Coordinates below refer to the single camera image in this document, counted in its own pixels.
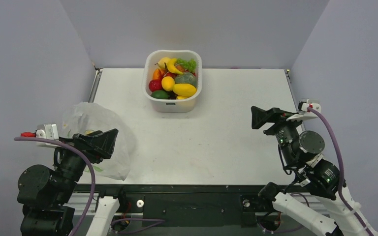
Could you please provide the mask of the clear plastic bag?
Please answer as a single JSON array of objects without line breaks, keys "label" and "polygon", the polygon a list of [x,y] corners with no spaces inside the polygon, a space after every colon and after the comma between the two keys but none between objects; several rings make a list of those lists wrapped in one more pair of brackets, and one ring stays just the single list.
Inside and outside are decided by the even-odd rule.
[{"label": "clear plastic bag", "polygon": [[74,134],[88,135],[94,131],[118,129],[113,155],[93,164],[95,174],[115,180],[125,180],[131,170],[131,154],[136,148],[136,137],[122,118],[97,103],[81,102],[67,109],[62,116],[59,136],[72,138]]}]

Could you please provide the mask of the yellow fake mango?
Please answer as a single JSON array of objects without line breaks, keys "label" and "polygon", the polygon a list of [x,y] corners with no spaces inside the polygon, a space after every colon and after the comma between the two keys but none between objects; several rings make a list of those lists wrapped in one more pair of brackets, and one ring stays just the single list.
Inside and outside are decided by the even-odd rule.
[{"label": "yellow fake mango", "polygon": [[192,97],[197,93],[197,88],[191,84],[175,84],[172,91],[183,97]]}]

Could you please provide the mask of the green fake grapes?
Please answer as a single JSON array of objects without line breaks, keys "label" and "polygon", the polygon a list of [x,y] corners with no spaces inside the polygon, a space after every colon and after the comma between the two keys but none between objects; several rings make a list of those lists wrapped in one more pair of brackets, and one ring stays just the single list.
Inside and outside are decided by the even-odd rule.
[{"label": "green fake grapes", "polygon": [[178,66],[182,67],[185,71],[192,73],[192,72],[195,72],[196,70],[197,62],[195,59],[184,60],[184,59],[178,58],[176,62],[176,67]]}]

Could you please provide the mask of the yellow fake pear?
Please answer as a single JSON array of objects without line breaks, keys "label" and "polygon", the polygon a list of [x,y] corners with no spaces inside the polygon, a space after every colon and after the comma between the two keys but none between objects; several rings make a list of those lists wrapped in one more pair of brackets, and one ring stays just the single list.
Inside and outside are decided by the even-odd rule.
[{"label": "yellow fake pear", "polygon": [[165,67],[167,66],[167,63],[168,63],[170,60],[171,60],[171,58],[169,58],[169,57],[163,57],[163,58],[161,58],[161,59],[156,63],[156,65],[157,65],[160,69],[164,70]]}]

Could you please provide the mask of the yellow fake banana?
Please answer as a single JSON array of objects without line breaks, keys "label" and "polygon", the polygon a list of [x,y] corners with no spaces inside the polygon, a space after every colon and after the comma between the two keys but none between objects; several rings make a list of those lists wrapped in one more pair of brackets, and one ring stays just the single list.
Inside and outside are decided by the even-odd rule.
[{"label": "yellow fake banana", "polygon": [[177,60],[178,60],[177,58],[171,58],[166,63],[166,67],[167,67],[167,70],[169,72],[180,75],[180,74],[183,74],[183,72],[176,68],[176,62],[177,62]]}]

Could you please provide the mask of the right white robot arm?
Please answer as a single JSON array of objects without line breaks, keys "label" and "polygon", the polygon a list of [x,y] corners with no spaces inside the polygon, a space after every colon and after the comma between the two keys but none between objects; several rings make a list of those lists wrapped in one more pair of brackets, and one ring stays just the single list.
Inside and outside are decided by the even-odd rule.
[{"label": "right white robot arm", "polygon": [[[376,236],[361,211],[360,203],[351,196],[345,180],[344,162],[335,134],[320,112],[317,103],[301,102],[298,111],[291,113],[280,108],[264,110],[251,107],[252,129],[264,130],[274,136],[282,159],[283,170],[295,175],[294,183],[304,187],[328,211],[323,215],[307,203],[295,199],[287,188],[270,182],[258,193],[259,206],[264,210],[284,213],[317,236]],[[325,159],[324,139],[316,132],[297,131],[303,121],[319,118],[325,125],[337,156],[337,164]]]}]

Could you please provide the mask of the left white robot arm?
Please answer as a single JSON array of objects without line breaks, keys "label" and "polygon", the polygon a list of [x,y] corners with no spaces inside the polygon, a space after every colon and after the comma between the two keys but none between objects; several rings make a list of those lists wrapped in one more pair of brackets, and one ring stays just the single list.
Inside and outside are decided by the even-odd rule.
[{"label": "left white robot arm", "polygon": [[[23,206],[20,227],[24,236],[73,236],[78,231],[90,208],[95,194],[94,163],[110,159],[114,152],[119,131],[114,128],[88,135],[74,134],[72,138],[51,140],[38,136],[16,137],[15,141],[49,144],[53,147],[55,169],[36,164],[24,170],[18,179],[18,203]],[[91,190],[83,213],[73,225],[74,208],[65,206],[75,187],[88,168]]]}]

